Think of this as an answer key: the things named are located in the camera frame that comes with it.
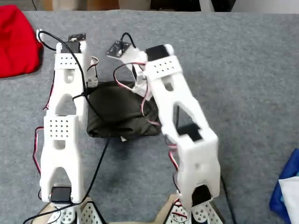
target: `gray carpet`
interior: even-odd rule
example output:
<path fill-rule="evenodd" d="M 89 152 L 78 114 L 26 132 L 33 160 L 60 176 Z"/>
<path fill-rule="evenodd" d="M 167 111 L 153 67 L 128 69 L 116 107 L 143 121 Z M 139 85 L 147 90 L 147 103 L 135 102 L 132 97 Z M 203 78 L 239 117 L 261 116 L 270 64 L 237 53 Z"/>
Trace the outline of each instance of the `gray carpet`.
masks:
<path fill-rule="evenodd" d="M 170 43 L 195 97 L 220 138 L 219 160 L 239 224 L 279 224 L 269 211 L 273 187 L 298 146 L 299 16 L 137 11 L 26 12 L 33 27 L 66 39 L 86 32 L 99 77 L 119 62 L 105 51 L 125 31 L 141 49 Z M 56 42 L 46 38 L 55 46 Z M 35 127 L 43 124 L 54 68 L 45 49 L 41 69 L 0 80 L 0 223 L 20 224 L 43 206 L 32 162 Z M 126 70 L 120 79 L 129 78 Z M 104 140 L 81 133 L 85 186 Z M 150 221 L 174 192 L 174 169 L 162 135 L 113 140 L 91 192 L 107 221 Z M 221 190 L 216 206 L 232 223 Z"/>

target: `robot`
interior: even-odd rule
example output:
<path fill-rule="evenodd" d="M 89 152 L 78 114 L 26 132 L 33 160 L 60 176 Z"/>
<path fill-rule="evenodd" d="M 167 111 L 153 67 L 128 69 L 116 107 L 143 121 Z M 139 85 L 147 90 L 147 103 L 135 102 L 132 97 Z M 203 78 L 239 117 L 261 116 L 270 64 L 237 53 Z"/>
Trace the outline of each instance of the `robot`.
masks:
<path fill-rule="evenodd" d="M 42 43 L 43 34 L 48 33 L 37 31 Z M 169 155 L 177 170 L 174 183 L 178 198 L 164 223 L 222 223 L 210 204 L 220 192 L 218 137 L 192 95 L 173 47 L 165 44 L 140 51 L 134 43 L 123 42 L 123 37 L 106 55 L 121 60 L 132 72 L 135 78 L 132 92 L 145 100 L 155 99 L 162 133 L 172 142 Z M 87 214 L 87 207 L 97 213 L 94 204 L 80 207 L 86 197 L 78 148 L 78 130 L 86 128 L 88 105 L 91 106 L 85 91 L 87 87 L 97 86 L 96 63 L 89 54 L 85 34 L 71 35 L 68 42 L 56 45 L 55 77 L 44 117 L 40 187 L 41 199 L 60 209 L 61 215 L 55 219 L 58 211 L 53 213 L 47 223 L 93 223 L 93 216 L 91 220 L 83 216 Z M 74 115 L 58 113 L 66 96 L 73 98 Z M 176 127 L 172 119 L 174 106 L 184 110 L 192 123 Z M 174 152 L 178 153 L 179 165 L 172 157 Z M 59 167 L 65 169 L 71 186 L 53 182 L 53 174 Z M 103 221 L 98 215 L 95 222 Z"/>

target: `black fabric pouch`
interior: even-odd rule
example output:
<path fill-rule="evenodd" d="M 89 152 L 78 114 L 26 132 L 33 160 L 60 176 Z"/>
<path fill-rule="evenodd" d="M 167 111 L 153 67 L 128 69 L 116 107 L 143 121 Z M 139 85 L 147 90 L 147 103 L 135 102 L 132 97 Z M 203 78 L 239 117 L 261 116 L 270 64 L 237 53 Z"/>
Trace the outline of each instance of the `black fabric pouch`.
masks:
<path fill-rule="evenodd" d="M 122 81 L 132 88 L 134 82 Z M 147 121 L 159 121 L 158 108 L 152 98 L 143 107 L 146 118 L 140 107 L 143 98 L 131 91 L 120 87 L 115 81 L 99 83 L 89 100 L 102 119 L 89 107 L 87 133 L 91 137 L 106 138 L 123 137 L 132 139 L 140 135 L 157 135 L 161 126 L 152 125 Z"/>

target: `red fabric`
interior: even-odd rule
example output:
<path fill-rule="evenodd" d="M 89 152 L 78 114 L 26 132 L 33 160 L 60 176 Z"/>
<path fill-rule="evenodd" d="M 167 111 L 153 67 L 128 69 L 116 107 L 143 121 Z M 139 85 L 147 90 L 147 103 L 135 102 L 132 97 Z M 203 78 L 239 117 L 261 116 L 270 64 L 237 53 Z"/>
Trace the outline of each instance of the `red fabric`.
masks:
<path fill-rule="evenodd" d="M 16 6 L 1 6 L 0 78 L 35 71 L 41 47 L 25 15 Z"/>

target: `blue cloth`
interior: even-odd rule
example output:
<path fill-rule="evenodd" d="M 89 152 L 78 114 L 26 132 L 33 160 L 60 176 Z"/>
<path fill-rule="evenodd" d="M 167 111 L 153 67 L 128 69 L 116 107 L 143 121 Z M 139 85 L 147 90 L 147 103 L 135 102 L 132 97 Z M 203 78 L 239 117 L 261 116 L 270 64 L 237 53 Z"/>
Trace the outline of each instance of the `blue cloth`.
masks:
<path fill-rule="evenodd" d="M 295 149 L 286 163 L 279 179 L 297 176 L 299 173 L 299 149 Z M 277 181 L 269 203 L 270 210 L 277 213 L 286 223 L 291 224 L 287 209 L 285 207 L 280 185 Z"/>

